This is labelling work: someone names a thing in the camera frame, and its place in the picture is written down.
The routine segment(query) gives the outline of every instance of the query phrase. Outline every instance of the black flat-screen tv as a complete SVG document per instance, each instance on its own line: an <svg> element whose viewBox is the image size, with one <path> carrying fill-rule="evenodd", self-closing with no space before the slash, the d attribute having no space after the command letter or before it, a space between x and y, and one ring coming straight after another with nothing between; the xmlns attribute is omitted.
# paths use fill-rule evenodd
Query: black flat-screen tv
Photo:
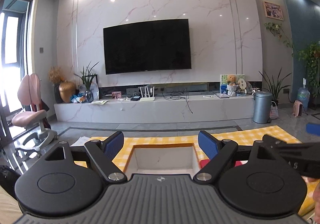
<svg viewBox="0 0 320 224"><path fill-rule="evenodd" d="M103 38L106 74L191 69L188 19L107 27Z"/></svg>

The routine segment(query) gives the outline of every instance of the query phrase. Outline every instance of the round black disc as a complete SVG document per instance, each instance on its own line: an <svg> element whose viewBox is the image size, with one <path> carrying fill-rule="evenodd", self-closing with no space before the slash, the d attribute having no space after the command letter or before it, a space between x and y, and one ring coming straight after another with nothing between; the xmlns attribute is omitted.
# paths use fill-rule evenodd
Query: round black disc
<svg viewBox="0 0 320 224"><path fill-rule="evenodd" d="M102 182L91 169L71 167L28 170L15 185L17 200L23 209L43 217L77 213L95 202L102 192Z"/></svg>
<svg viewBox="0 0 320 224"><path fill-rule="evenodd" d="M307 194L301 176L276 160L231 168L222 175L218 187L231 206L260 217L297 212Z"/></svg>

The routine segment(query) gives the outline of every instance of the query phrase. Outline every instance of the trash can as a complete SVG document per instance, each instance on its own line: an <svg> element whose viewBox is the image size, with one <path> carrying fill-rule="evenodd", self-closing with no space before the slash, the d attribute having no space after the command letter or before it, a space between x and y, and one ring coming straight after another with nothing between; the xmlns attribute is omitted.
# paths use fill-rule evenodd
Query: trash can
<svg viewBox="0 0 320 224"><path fill-rule="evenodd" d="M253 99L255 100L253 121L266 124L270 117L272 94L270 92L256 92Z"/></svg>

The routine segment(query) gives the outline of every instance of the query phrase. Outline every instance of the trash can lid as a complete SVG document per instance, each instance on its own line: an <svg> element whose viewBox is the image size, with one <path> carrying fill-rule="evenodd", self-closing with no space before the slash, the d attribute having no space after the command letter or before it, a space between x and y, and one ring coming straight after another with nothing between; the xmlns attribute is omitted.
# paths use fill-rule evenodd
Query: trash can lid
<svg viewBox="0 0 320 224"><path fill-rule="evenodd" d="M256 92L256 97L259 97L259 98L272 98L272 94L270 92Z"/></svg>

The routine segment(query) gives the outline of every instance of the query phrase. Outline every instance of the ribbed surface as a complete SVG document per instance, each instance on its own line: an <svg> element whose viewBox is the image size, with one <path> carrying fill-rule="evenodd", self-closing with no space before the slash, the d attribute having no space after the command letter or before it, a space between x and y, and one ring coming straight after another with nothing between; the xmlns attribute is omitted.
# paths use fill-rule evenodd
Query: ribbed surface
<svg viewBox="0 0 320 224"><path fill-rule="evenodd" d="M64 219L23 216L18 224L303 224L297 215L256 220L227 207L209 185L189 175L135 174L125 184L111 185L94 207Z"/></svg>
<svg viewBox="0 0 320 224"><path fill-rule="evenodd" d="M198 134L198 144L210 160L218 154L217 144L202 132Z"/></svg>
<svg viewBox="0 0 320 224"><path fill-rule="evenodd" d="M114 138L109 143L107 143L104 154L110 160L113 160L113 158L115 158L116 155L119 153L119 151L122 149L123 143L124 143L124 135L123 133L121 133L116 138Z"/></svg>

